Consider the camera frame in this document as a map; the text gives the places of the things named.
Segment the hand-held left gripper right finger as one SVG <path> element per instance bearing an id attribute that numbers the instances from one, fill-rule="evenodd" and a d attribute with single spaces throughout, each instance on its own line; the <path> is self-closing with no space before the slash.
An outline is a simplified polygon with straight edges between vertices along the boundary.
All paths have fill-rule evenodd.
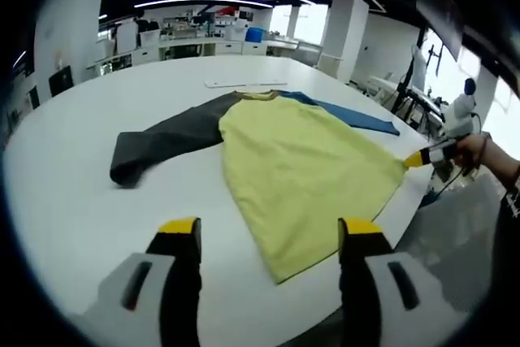
<path id="1" fill-rule="evenodd" d="M 420 262 L 368 220 L 338 220 L 343 346 L 441 346 L 466 314 Z"/>

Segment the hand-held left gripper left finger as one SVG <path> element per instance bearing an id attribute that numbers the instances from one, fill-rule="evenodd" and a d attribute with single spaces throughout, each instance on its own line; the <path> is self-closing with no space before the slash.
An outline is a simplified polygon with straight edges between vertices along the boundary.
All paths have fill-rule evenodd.
<path id="1" fill-rule="evenodd" d="M 169 221 L 143 253 L 130 254 L 98 286 L 83 314 L 96 346 L 198 346 L 202 222 Z"/>

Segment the person's right hand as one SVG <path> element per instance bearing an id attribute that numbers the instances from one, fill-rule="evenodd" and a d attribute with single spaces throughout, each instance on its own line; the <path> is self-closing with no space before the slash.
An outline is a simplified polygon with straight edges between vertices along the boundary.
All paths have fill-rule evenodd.
<path id="1" fill-rule="evenodd" d="M 456 156 L 453 159 L 461 169 L 471 171 L 480 166 L 487 143 L 492 139 L 489 132 L 471 133 L 457 141 Z"/>

